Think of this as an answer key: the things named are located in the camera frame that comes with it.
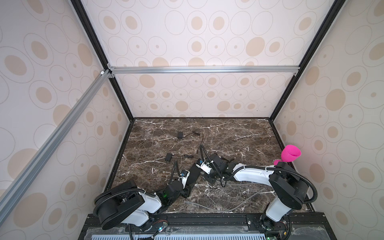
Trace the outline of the black power adapter with plug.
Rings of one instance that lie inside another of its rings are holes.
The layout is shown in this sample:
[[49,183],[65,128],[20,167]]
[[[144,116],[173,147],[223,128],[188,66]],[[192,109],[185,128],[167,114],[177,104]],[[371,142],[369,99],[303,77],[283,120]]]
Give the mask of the black power adapter with plug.
[[185,158],[185,159],[197,159],[193,155],[174,155],[172,153],[167,153],[165,156],[165,162],[170,162],[173,158]]

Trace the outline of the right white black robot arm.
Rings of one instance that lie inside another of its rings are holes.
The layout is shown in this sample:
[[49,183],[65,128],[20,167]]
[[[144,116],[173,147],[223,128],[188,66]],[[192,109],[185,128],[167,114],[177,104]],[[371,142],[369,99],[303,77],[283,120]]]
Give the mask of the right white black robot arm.
[[223,185],[227,182],[251,182],[273,188],[277,196],[261,216],[261,223],[266,229],[271,229],[283,216],[300,210],[303,205],[313,203],[318,198],[315,185],[284,162],[275,166],[251,166],[227,162],[213,154],[197,160],[196,165]]

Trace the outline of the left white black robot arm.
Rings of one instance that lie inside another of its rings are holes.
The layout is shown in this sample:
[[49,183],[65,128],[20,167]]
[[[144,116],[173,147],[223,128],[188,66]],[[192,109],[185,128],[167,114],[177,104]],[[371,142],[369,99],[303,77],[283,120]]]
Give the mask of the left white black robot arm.
[[189,197],[196,181],[197,178],[191,176],[180,177],[165,188],[149,193],[129,180],[97,196],[93,215],[104,230],[119,224],[146,228],[155,221],[154,215],[165,212],[179,197]]

